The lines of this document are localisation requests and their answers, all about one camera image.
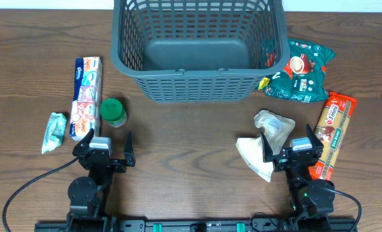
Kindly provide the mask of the Kleenex tissue multipack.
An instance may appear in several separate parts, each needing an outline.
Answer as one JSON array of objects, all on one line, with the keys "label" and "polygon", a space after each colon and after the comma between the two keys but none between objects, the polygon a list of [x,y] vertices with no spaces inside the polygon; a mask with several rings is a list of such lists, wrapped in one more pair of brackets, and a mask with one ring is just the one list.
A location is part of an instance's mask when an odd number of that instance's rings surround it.
[{"label": "Kleenex tissue multipack", "polygon": [[91,130],[100,133],[102,62],[100,57],[75,59],[74,94],[70,114],[70,138],[79,141]]}]

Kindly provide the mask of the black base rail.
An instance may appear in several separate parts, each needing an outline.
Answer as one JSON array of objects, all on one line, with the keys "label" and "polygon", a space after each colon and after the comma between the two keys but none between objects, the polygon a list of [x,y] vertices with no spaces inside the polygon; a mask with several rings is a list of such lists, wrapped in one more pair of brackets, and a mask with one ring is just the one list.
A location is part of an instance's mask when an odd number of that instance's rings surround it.
[{"label": "black base rail", "polygon": [[118,232],[254,232],[254,231],[357,231],[351,218],[321,218],[301,220],[296,227],[277,218],[253,218],[250,220],[79,220],[69,222],[36,223],[34,231],[118,231]]}]

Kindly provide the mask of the green Nescafe coffee bag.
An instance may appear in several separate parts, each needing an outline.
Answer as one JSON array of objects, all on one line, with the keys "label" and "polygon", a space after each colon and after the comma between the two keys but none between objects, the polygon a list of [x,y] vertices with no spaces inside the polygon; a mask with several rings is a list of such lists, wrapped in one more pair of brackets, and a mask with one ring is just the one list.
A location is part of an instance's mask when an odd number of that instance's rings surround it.
[{"label": "green Nescafe coffee bag", "polygon": [[323,87],[326,65],[336,54],[326,46],[289,39],[290,57],[279,72],[264,77],[257,90],[278,99],[296,102],[321,102],[329,94]]}]

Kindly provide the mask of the grey plastic basket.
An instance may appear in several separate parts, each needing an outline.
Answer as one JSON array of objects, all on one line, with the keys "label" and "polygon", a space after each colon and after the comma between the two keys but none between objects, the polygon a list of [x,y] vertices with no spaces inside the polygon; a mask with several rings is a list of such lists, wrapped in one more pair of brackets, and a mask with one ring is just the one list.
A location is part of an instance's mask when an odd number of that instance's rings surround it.
[{"label": "grey plastic basket", "polygon": [[289,61],[281,0],[115,0],[111,60],[156,102],[244,99]]}]

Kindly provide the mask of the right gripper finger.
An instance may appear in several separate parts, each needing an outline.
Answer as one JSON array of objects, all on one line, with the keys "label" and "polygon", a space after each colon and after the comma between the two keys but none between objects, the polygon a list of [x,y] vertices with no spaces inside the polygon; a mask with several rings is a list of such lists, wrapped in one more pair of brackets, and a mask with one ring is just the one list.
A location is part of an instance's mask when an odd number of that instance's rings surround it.
[{"label": "right gripper finger", "polygon": [[262,143],[263,143],[263,158],[269,158],[273,156],[273,150],[264,134],[264,132],[260,132],[260,135],[262,137]]},{"label": "right gripper finger", "polygon": [[314,149],[322,149],[322,142],[314,134],[309,124],[306,124],[306,132],[307,132],[307,137],[310,140],[310,143],[312,144],[312,147]]}]

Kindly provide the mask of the small teal tissue packet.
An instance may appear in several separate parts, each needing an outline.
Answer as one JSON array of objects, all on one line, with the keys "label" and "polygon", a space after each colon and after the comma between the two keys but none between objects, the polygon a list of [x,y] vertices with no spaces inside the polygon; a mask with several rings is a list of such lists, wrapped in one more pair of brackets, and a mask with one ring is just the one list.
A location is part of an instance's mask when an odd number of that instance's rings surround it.
[{"label": "small teal tissue packet", "polygon": [[48,119],[46,126],[41,153],[53,151],[62,144],[67,119],[63,113],[53,112]]}]

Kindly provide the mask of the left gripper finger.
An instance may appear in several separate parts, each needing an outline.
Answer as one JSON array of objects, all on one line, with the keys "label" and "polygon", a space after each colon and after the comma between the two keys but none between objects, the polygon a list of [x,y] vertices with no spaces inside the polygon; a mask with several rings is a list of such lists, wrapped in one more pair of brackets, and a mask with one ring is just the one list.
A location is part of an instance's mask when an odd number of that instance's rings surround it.
[{"label": "left gripper finger", "polygon": [[133,145],[132,145],[132,134],[131,132],[128,133],[126,144],[124,147],[124,156],[126,159],[134,159],[134,151],[133,151]]},{"label": "left gripper finger", "polygon": [[90,142],[94,136],[95,130],[91,128],[89,132],[76,145],[77,151],[84,151],[90,147]]}]

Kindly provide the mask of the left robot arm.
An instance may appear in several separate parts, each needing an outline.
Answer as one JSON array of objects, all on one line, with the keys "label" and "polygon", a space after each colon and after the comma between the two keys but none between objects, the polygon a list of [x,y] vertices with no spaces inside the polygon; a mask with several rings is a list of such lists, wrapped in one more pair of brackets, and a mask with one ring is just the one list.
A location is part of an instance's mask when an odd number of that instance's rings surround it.
[{"label": "left robot arm", "polygon": [[117,218],[107,215],[105,208],[113,174],[125,173],[128,167],[135,166],[131,133],[127,136],[124,158],[113,159],[111,153],[111,140],[96,137],[93,129],[75,145],[72,154],[89,173],[69,185],[70,212],[66,231],[119,230]]}]

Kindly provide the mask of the beige paper pouch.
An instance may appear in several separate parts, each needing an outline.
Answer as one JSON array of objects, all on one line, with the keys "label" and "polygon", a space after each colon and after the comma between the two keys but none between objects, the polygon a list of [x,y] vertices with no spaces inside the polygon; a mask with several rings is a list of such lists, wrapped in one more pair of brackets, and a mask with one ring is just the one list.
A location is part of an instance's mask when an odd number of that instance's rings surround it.
[{"label": "beige paper pouch", "polygon": [[[294,129],[296,122],[269,110],[261,110],[254,116],[254,125],[261,129],[273,154],[277,155]],[[236,148],[245,163],[256,174],[267,182],[271,181],[274,168],[271,162],[265,162],[263,159],[265,145],[261,135],[257,138],[238,138]]]}]

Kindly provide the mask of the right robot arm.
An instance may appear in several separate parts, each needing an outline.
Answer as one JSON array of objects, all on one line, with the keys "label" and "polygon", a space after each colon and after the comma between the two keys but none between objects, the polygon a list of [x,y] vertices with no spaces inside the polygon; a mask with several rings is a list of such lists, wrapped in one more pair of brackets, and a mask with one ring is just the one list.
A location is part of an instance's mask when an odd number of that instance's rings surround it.
[{"label": "right robot arm", "polygon": [[276,224],[284,231],[330,230],[328,214],[334,211],[335,187],[328,180],[311,177],[309,168],[314,166],[323,153],[324,145],[309,125],[307,136],[291,140],[288,148],[275,155],[263,132],[263,161],[271,162],[275,172],[283,171],[289,188],[289,203],[294,210]]}]

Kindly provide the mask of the green lid glass jar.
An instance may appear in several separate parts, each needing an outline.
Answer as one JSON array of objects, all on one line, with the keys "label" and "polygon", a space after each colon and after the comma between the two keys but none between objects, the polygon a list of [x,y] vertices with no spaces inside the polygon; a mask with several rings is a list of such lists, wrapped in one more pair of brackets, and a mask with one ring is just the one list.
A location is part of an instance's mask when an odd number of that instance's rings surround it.
[{"label": "green lid glass jar", "polygon": [[123,126],[128,120],[125,107],[117,99],[106,99],[100,106],[100,115],[114,128]]}]

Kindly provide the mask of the orange spaghetti packet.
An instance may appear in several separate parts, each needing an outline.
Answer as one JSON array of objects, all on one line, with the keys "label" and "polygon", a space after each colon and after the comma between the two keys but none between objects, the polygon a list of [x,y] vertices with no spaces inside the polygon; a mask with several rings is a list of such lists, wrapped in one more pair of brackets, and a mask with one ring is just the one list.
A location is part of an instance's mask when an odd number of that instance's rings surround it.
[{"label": "orange spaghetti packet", "polygon": [[330,180],[341,144],[358,101],[350,96],[330,92],[314,134],[323,143],[317,163],[309,168],[313,179]]}]

